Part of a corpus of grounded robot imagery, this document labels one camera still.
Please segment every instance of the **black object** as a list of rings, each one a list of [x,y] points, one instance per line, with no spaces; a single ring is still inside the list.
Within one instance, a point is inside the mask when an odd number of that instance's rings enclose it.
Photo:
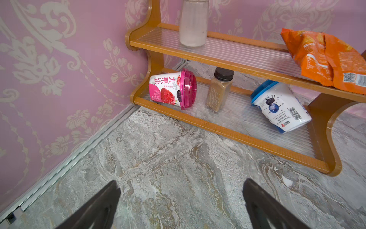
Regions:
[[[117,182],[109,182],[56,229],[110,229],[120,196]]]
[[[222,67],[217,67],[213,75],[216,79],[227,82],[232,80],[234,76],[234,71],[223,69]]]
[[[182,102],[182,92],[180,92],[180,90],[177,91],[177,98],[178,98],[178,101],[181,103]]]
[[[253,229],[310,229],[250,178],[243,196]]]

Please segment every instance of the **spice jar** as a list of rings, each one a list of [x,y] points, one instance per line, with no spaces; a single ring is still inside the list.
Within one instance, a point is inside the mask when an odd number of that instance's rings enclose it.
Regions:
[[[183,0],[179,41],[190,47],[202,46],[207,38],[208,0]]]
[[[208,89],[206,106],[215,112],[221,110],[229,95],[234,71],[217,67]]]

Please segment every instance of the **pink lid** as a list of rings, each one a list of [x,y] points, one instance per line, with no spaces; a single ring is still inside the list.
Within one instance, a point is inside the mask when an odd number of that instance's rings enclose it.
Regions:
[[[180,91],[182,92],[180,108],[184,110],[191,107],[196,100],[197,81],[193,72],[182,69],[180,75]]]

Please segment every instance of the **blue lid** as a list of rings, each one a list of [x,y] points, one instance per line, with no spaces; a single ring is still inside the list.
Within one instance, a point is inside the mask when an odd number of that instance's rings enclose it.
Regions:
[[[271,87],[275,86],[278,82],[273,80],[266,80],[262,83],[253,93],[250,95],[252,106],[254,106],[253,102],[261,96],[266,90],[270,89]]]
[[[277,128],[277,130],[280,132],[280,134],[283,134],[285,131],[282,129],[282,128],[280,128],[279,126],[276,126],[275,124],[274,124],[274,126]]]

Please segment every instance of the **orange snack bag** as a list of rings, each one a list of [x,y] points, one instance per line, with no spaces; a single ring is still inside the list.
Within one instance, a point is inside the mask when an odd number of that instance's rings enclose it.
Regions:
[[[292,58],[301,68],[301,75],[333,86],[333,73],[325,57],[324,34],[282,29],[281,36]]]
[[[333,68],[334,87],[366,95],[366,61],[350,45],[325,35],[325,56]]]

